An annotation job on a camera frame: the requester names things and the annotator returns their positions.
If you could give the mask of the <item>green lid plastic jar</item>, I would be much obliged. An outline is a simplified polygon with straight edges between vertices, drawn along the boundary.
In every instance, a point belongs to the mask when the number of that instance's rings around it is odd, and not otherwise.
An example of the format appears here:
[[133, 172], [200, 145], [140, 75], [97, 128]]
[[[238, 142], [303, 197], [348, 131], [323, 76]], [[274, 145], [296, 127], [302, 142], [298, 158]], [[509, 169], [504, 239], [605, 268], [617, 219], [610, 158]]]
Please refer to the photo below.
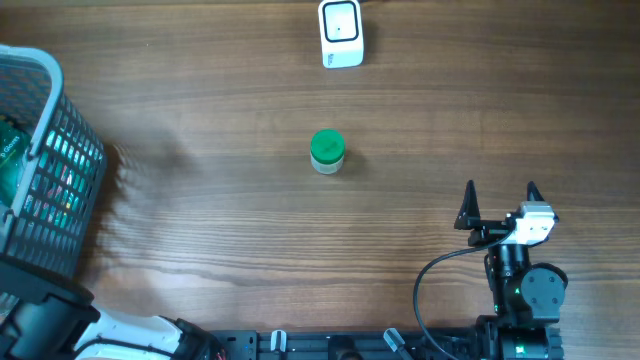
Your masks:
[[337, 173], [344, 163], [345, 152], [344, 138], [335, 129], [322, 129], [316, 132], [311, 139], [311, 164], [321, 174]]

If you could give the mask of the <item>dark mesh shopping basket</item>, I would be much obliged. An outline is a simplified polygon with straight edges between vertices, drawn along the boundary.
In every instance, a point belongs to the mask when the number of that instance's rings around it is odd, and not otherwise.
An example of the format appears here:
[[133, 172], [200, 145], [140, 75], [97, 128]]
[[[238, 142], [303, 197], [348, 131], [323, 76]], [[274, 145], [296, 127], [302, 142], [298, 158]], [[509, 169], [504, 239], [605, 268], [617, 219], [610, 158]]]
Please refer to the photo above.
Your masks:
[[104, 176], [102, 142], [64, 92], [58, 61], [1, 48], [1, 113], [29, 134], [11, 204], [1, 208], [2, 253], [73, 276]]

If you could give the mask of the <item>green 3M gloves package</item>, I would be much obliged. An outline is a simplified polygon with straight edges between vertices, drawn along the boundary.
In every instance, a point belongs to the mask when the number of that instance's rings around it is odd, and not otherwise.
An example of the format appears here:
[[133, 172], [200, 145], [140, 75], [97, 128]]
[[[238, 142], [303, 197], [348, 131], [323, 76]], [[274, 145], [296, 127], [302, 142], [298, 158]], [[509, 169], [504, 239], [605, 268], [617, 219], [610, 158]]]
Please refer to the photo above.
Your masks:
[[11, 206], [17, 194], [31, 136], [8, 115], [1, 116], [1, 203]]

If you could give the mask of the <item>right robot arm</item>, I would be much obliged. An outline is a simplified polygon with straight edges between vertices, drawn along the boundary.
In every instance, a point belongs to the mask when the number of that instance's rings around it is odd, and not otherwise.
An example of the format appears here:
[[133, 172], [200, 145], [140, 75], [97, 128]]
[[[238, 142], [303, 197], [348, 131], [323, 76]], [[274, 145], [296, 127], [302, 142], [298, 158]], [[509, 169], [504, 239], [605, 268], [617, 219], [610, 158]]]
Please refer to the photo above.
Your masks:
[[454, 228], [468, 230], [468, 245], [485, 249], [484, 269], [493, 316], [476, 320], [476, 359], [562, 360], [560, 320], [568, 277], [550, 263], [533, 264], [529, 249], [549, 240], [559, 217], [536, 185], [503, 220], [481, 218], [473, 181], [468, 181]]

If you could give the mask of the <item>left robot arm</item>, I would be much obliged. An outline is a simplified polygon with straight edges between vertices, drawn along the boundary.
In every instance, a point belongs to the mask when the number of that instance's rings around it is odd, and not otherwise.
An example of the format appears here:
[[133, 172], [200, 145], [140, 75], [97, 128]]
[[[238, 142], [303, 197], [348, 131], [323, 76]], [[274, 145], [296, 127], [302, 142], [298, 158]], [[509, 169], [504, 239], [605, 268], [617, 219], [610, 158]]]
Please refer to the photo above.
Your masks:
[[215, 335], [190, 322], [95, 306], [87, 288], [13, 257], [1, 257], [1, 291], [17, 298], [1, 321], [3, 359], [228, 357]]

